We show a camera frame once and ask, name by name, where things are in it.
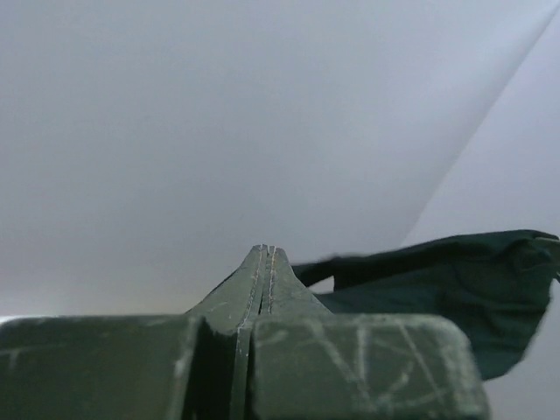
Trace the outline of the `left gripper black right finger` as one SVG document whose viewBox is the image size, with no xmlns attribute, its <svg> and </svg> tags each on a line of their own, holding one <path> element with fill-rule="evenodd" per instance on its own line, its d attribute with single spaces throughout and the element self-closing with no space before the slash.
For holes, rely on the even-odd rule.
<svg viewBox="0 0 560 420">
<path fill-rule="evenodd" d="M 252 419 L 487 419 L 467 337 L 431 315 L 328 311 L 268 250 L 251 333 Z"/>
</svg>

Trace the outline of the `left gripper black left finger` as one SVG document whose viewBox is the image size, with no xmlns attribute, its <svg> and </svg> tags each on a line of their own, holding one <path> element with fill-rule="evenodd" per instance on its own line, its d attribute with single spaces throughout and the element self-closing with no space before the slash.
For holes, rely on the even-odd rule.
<svg viewBox="0 0 560 420">
<path fill-rule="evenodd" d="M 4 419 L 243 419 L 268 249 L 184 314 L 1 325 Z"/>
</svg>

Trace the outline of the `black t-shirt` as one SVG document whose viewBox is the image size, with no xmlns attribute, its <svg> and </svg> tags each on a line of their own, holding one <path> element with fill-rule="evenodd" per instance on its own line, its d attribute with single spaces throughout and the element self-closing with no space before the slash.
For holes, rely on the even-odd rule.
<svg viewBox="0 0 560 420">
<path fill-rule="evenodd" d="M 334 255 L 293 265 L 333 313 L 430 314 L 470 340 L 483 380 L 520 363 L 559 278 L 559 239 L 535 230 L 460 234 L 372 255 Z"/>
</svg>

